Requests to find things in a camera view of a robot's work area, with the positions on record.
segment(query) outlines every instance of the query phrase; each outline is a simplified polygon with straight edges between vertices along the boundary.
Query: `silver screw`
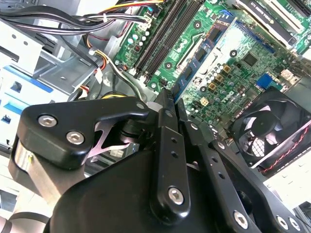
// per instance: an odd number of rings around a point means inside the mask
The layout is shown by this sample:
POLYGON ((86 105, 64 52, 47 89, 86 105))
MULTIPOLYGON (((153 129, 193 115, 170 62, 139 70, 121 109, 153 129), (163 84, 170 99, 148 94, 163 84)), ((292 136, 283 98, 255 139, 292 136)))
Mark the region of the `silver screw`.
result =
POLYGON ((195 130, 198 130, 198 127, 194 123, 191 123, 191 127, 193 127, 195 130))
POLYGON ((225 146, 224 146, 221 142, 218 142, 217 144, 218 144, 218 146, 219 146, 221 149, 223 149, 223 150, 225 149, 225 146))
POLYGON ((176 205, 181 205, 184 203, 184 196, 177 188, 169 189, 169 197, 176 205))
POLYGON ((54 127, 57 124, 57 120, 49 115, 40 116, 38 122, 44 127, 54 127))
POLYGON ((84 136, 76 131, 71 131, 66 136, 67 140, 75 145, 80 145, 84 142, 84 136))
POLYGON ((298 223, 291 217, 289 217, 289 220, 292 224, 292 226, 297 230, 297 231, 301 231, 300 226, 298 225, 298 223))
POLYGON ((144 105, 142 105, 141 103, 137 103, 136 106, 137 106, 138 108, 140 108, 140 109, 144 109, 144 108, 145 108, 144 105))
POLYGON ((242 227, 243 229, 248 228, 248 222, 245 216, 241 214, 239 211, 234 211, 233 217, 240 227, 242 227))
POLYGON ((281 225, 281 227, 283 227, 284 229, 288 230, 288 225, 285 222, 285 220, 280 217, 280 216, 276 216, 278 223, 281 225))
POLYGON ((166 113, 166 115, 168 115, 169 117, 173 117, 173 114, 172 114, 170 111, 166 110, 165 113, 166 113))

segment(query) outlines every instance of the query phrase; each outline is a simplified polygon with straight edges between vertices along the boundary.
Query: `black fan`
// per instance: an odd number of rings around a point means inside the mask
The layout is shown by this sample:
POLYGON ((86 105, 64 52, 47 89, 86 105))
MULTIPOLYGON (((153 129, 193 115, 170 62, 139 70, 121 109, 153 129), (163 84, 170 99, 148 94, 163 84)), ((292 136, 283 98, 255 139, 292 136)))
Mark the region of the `black fan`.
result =
MULTIPOLYGON (((309 113, 274 88, 261 94, 231 125, 230 131, 247 162, 257 162, 298 131, 309 113)), ((267 159, 269 166, 275 157, 267 159)))

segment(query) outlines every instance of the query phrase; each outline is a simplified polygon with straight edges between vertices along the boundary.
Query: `black plastic bracket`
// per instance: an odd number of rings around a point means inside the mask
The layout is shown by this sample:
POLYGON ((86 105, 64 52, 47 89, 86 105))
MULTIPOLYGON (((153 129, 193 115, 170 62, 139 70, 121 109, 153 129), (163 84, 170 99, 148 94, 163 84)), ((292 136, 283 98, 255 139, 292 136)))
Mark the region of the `black plastic bracket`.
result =
POLYGON ((58 167, 75 169, 84 163, 93 148, 99 150, 100 145, 94 145, 94 131, 100 122, 108 123, 100 128, 105 139, 115 123, 126 119, 143 120, 148 114, 149 108, 134 97, 33 105, 22 112, 17 136, 27 150, 58 167), (57 124, 53 127, 40 125, 38 119, 43 115, 52 116, 57 124), (83 135, 82 144, 76 145, 66 139, 67 133, 72 131, 83 135))
POLYGON ((190 212, 190 191, 184 137, 178 133, 173 99, 164 99, 155 131, 150 206, 164 224, 175 225, 190 212))
POLYGON ((259 229, 262 232, 303 232, 302 226, 299 226, 301 231, 298 231, 290 222, 292 218, 298 224, 298 219, 269 191, 255 173, 250 171, 246 162, 235 155, 228 146, 222 145, 224 147, 220 148, 219 142, 213 141, 209 147, 220 154, 236 190, 242 191, 250 199, 252 215, 259 229))

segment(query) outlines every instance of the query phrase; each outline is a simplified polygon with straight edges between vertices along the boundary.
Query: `expansion slot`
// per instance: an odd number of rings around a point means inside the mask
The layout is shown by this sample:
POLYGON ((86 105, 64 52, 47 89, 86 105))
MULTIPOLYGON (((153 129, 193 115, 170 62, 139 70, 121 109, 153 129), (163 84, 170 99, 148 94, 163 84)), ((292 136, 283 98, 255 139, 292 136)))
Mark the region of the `expansion slot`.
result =
POLYGON ((167 39, 161 44, 161 48, 156 53, 156 55, 149 62, 149 66, 145 69, 145 74, 148 77, 151 77, 158 67, 165 60, 166 56, 171 51, 172 47, 178 41, 181 34, 184 32, 186 27, 189 25, 197 11, 200 9, 203 0, 193 0, 185 9, 184 13, 180 16, 179 20, 176 23, 176 26, 171 30, 167 39))
POLYGON ((252 14, 287 49, 291 49, 297 40, 280 25, 262 6, 254 0, 237 0, 239 6, 252 14))
POLYGON ((263 0, 266 6, 270 10, 274 11, 279 15, 279 17, 296 33, 302 33, 304 31, 304 26, 300 21, 290 12, 288 12, 277 0, 263 0))
POLYGON ((157 48, 159 42, 163 39, 163 36, 167 32, 167 29, 176 20, 176 17, 180 13, 181 9, 184 7, 186 2, 187 0, 175 0, 174 3, 171 5, 168 13, 166 14, 161 24, 159 25, 148 47, 145 48, 144 52, 141 54, 140 58, 135 64, 135 68, 137 69, 137 71, 141 71, 141 69, 146 65, 149 58, 157 48))

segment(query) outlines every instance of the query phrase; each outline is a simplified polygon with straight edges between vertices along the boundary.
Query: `fan blade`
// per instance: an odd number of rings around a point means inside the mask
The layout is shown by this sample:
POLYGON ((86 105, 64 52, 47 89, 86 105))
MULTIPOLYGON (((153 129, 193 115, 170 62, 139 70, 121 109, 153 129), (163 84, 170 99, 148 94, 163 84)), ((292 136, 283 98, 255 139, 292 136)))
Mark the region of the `fan blade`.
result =
POLYGON ((251 113, 250 115, 247 115, 245 118, 252 118, 252 117, 255 117, 255 118, 258 118, 264 114, 269 114, 270 111, 267 111, 267 110, 263 110, 263 111, 258 111, 258 112, 255 112, 255 113, 251 113))

